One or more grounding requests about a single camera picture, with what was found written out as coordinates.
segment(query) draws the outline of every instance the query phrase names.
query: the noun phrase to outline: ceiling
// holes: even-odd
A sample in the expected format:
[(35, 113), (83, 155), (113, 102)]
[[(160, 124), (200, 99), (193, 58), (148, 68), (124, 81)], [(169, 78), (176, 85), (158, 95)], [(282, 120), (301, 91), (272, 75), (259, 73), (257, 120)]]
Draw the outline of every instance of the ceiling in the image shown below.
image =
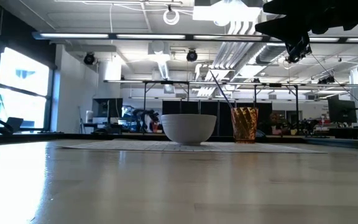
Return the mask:
[[(192, 10), (194, 0), (182, 0), (180, 9)], [(80, 2), (55, 2), (54, 0), (0, 0), (0, 5), (17, 17), (44, 32), (135, 32), (135, 33), (176, 33), (176, 34), (225, 34), (229, 26), (219, 27), (211, 21), (194, 21), (192, 16), (180, 14), (179, 22), (170, 26), (162, 19), (163, 11), (147, 11), (150, 29), (142, 11), (134, 11), (124, 7), (110, 5), (87, 5)], [(130, 6), (140, 10), (140, 6)], [(145, 6), (146, 9), (164, 9), (164, 6)], [(327, 31), (326, 35), (358, 35), (358, 26), (344, 32), (342, 28)], [(115, 45), (126, 58), (127, 67), (123, 70), (126, 78), (133, 73), (151, 74), (157, 63), (147, 60), (149, 41), (124, 40), (72, 40), (65, 44), (72, 45)], [(220, 42), (170, 42), (171, 61), (168, 67), (172, 70), (194, 72), (196, 63), (186, 61), (188, 49), (196, 49), (198, 61), (213, 61), (219, 52)], [(349, 80), (349, 68), (358, 62), (358, 45), (312, 44), (314, 56), (325, 69), (336, 68), (335, 76), (339, 82)], [(320, 74), (324, 68), (315, 58), (309, 56), (296, 65), (286, 64), (283, 57), (263, 70), (262, 82), (307, 82), (311, 76)]]

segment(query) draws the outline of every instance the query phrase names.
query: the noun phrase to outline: table surface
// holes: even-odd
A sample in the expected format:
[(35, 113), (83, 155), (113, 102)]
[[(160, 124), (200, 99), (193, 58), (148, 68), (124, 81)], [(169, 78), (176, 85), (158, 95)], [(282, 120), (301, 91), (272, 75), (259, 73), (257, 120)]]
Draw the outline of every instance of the table surface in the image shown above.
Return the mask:
[(358, 223), (358, 150), (328, 154), (0, 146), (0, 223)]

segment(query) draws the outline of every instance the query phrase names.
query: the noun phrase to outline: cable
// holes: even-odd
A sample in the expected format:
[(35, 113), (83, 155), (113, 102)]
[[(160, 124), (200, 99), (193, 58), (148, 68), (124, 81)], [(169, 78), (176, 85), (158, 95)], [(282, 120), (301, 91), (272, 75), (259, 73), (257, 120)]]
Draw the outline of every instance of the cable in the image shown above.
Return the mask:
[(120, 5), (120, 4), (114, 4), (114, 6), (124, 7), (126, 9), (130, 9), (130, 10), (134, 10), (134, 11), (140, 11), (140, 12), (166, 11), (166, 9), (134, 9), (134, 8), (131, 8), (131, 7), (128, 7), (128, 6)]
[[(314, 57), (314, 59), (316, 59), (316, 61), (321, 65), (321, 67), (326, 71), (326, 73), (329, 73), (327, 70), (326, 70), (326, 68), (324, 68), (324, 66), (320, 63), (320, 61), (319, 60), (317, 60), (317, 58), (313, 55), (313, 54), (311, 54), (313, 57)], [(345, 90), (345, 91), (347, 91), (348, 92), (348, 94), (350, 94), (357, 102), (358, 102), (358, 99), (349, 91), (349, 90), (347, 90), (345, 87), (343, 87), (341, 84), (340, 84), (340, 86)]]
[(116, 102), (116, 111), (117, 111), (117, 116), (119, 118), (119, 112), (118, 112), (118, 106), (117, 106), (117, 98), (115, 98), (114, 101)]
[(186, 15), (192, 16), (192, 14), (187, 13), (187, 12), (185, 12), (185, 11), (183, 11), (183, 10), (177, 10), (177, 11), (178, 11), (178, 12), (181, 12), (181, 13), (183, 13), (183, 14), (186, 14)]
[(111, 9), (113, 7), (113, 4), (111, 4), (110, 6), (110, 11), (109, 11), (109, 16), (110, 16), (110, 32), (112, 32), (112, 18), (111, 18)]
[[(320, 64), (320, 66), (325, 70), (325, 72), (329, 74), (328, 70), (326, 70), (326, 68), (324, 68), (324, 66), (320, 63), (320, 61), (317, 60), (317, 58), (316, 58), (313, 54), (311, 54), (311, 55), (314, 57), (314, 59), (316, 59), (316, 61), (317, 61), (317, 62)], [(345, 87), (343, 87), (335, 78), (334, 78), (334, 80), (335, 80), (335, 82), (337, 82), (345, 91), (347, 91), (348, 94), (350, 94), (350, 95), (358, 102), (358, 99), (357, 99), (349, 90), (347, 90)]]
[(177, 24), (179, 22), (179, 19), (180, 19), (179, 12), (177, 10), (173, 9), (172, 12), (175, 13), (175, 17), (173, 19), (168, 19), (167, 15), (168, 15), (169, 12), (171, 12), (171, 11), (166, 10), (164, 12), (164, 15), (162, 16), (162, 18), (164, 19), (164, 22), (166, 24), (168, 24), (168, 25), (171, 25), (171, 26)]

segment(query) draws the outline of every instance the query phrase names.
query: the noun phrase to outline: window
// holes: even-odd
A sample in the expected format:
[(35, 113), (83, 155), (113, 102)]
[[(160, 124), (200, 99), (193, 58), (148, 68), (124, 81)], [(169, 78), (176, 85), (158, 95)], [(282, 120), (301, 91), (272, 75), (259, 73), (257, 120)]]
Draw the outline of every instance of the window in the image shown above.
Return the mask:
[(23, 118), (21, 128), (44, 128), (49, 73), (46, 65), (5, 48), (0, 61), (0, 120)]
[(0, 84), (46, 96), (48, 79), (46, 65), (9, 48), (1, 54)]
[(0, 120), (23, 118), (21, 128), (43, 128), (46, 99), (0, 88)]
[(50, 74), (46, 65), (5, 48), (0, 56), (0, 120), (23, 118), (24, 131), (48, 128)]

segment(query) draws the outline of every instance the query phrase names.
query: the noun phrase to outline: metal frame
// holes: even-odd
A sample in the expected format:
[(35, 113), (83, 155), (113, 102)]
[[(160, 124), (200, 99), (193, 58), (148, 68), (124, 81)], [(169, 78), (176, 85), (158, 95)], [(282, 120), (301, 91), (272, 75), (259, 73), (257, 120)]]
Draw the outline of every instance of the metal frame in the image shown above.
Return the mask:
[[(159, 83), (159, 84), (161, 84), (161, 85), (166, 85), (166, 84), (171, 84), (171, 85), (173, 85), (173, 84), (186, 84), (186, 85), (188, 85), (188, 94), (187, 94), (187, 101), (189, 101), (190, 100), (190, 94), (189, 94), (189, 92), (190, 92), (190, 89), (189, 89), (189, 87), (190, 87), (190, 85), (191, 85), (191, 82), (184, 82), (184, 81), (165, 81), (165, 80), (162, 80), (162, 81), (148, 81), (148, 80), (146, 80), (146, 81), (143, 81), (142, 83), (144, 83), (144, 104), (143, 104), (143, 108), (144, 108), (144, 110), (146, 110), (146, 99), (147, 99), (147, 92), (152, 88), (152, 87), (154, 87), (155, 86), (155, 84), (157, 84), (157, 83)], [(147, 84), (148, 83), (153, 83), (153, 85), (149, 88), (149, 89), (147, 89)], [(299, 135), (299, 133), (300, 133), (300, 130), (299, 130), (299, 98), (298, 98), (298, 88), (299, 88), (299, 85), (297, 85), (297, 84), (289, 84), (289, 85), (281, 85), (280, 83), (274, 83), (273, 85), (270, 85), (269, 83), (251, 83), (253, 86), (254, 86), (254, 108), (256, 108), (256, 106), (257, 106), (257, 95), (258, 95), (258, 93), (259, 92), (257, 92), (257, 87), (258, 86), (263, 86), (263, 89), (266, 87), (266, 86), (272, 86), (272, 87), (281, 87), (281, 86), (285, 86), (291, 93), (293, 93), (294, 95), (295, 95), (295, 102), (296, 102), (296, 116), (297, 116), (297, 120), (296, 120), (296, 128), (297, 128), (297, 135)], [(295, 92), (293, 92), (290, 88), (289, 88), (289, 86), (293, 86), (294, 88), (295, 88)], [(198, 98), (198, 102), (199, 102), (199, 113), (200, 113), (200, 111), (201, 111), (201, 104), (200, 104), (200, 102), (201, 102), (201, 100), (208, 100), (208, 99), (201, 99), (201, 98)], [(241, 99), (231, 99), (231, 100), (234, 100), (234, 105), (236, 106), (237, 105), (237, 101), (240, 101)], [(218, 133), (217, 133), (217, 135), (218, 136), (220, 136), (220, 133), (219, 133), (219, 125), (220, 125), (220, 123), (219, 123), (219, 115), (220, 115), (220, 104), (219, 104), (219, 102), (221, 101), (221, 100), (217, 100), (218, 101), (218, 123), (217, 123), (217, 126), (218, 126), (218, 128), (217, 128), (217, 130), (218, 130)]]
[[(151, 81), (151, 80), (105, 80), (105, 83), (160, 83), (165, 84), (181, 83), (185, 85), (212, 85), (216, 86), (215, 82), (187, 82), (187, 81)], [(244, 82), (218, 82), (220, 85), (238, 85), (238, 86), (268, 86), (272, 88), (281, 88), (286, 86), (308, 86), (308, 87), (349, 87), (358, 88), (358, 84), (306, 84), (306, 83), (244, 83)]]
[[(283, 43), (267, 35), (227, 35), (227, 34), (156, 34), (156, 33), (95, 33), (95, 32), (33, 32), (36, 40), (166, 40), (201, 42), (252, 42)], [(312, 44), (358, 44), (358, 37), (312, 36)]]

